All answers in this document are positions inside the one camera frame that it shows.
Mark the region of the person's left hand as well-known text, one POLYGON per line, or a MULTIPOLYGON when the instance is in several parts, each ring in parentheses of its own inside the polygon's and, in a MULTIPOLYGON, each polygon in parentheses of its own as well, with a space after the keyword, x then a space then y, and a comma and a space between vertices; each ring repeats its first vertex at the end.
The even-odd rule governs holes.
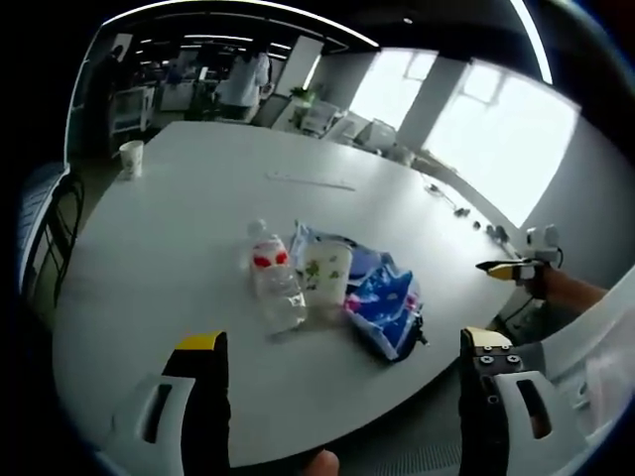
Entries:
POLYGON ((338 476, 339 459, 329 450, 320 451, 303 470, 303 476, 338 476))

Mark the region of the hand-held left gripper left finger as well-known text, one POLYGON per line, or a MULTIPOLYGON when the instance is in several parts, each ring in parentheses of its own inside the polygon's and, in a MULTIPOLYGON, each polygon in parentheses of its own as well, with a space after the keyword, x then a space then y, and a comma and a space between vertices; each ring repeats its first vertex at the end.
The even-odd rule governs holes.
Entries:
POLYGON ((114 413, 111 461, 127 475, 227 475, 228 386, 226 333, 185 338, 114 413))

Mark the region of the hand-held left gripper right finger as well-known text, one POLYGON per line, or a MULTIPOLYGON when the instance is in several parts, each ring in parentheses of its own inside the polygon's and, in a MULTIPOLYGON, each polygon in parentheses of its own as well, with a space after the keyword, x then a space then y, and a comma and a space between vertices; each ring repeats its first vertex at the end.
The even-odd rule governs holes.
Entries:
POLYGON ((552 475, 554 392, 504 335, 460 332, 461 475, 552 475))

